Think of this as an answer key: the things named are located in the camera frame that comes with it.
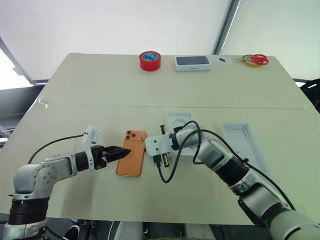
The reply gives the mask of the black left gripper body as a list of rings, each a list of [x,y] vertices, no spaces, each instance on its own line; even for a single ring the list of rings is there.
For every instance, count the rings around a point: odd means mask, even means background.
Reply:
[[[95,170],[100,170],[107,166],[107,161],[104,157],[107,155],[108,148],[102,145],[94,145],[91,147],[93,164]]]

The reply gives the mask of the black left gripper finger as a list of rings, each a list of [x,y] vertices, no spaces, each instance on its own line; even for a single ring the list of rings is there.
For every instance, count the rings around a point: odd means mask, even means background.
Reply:
[[[113,151],[113,152],[107,152],[107,154],[105,155],[106,162],[107,162],[107,163],[111,163],[111,162],[114,162],[114,161],[116,161],[116,160],[123,159],[123,158],[125,158],[129,153],[130,153],[130,151]]]
[[[108,155],[128,155],[131,152],[130,149],[122,148],[119,146],[108,146],[105,147],[104,150]]]

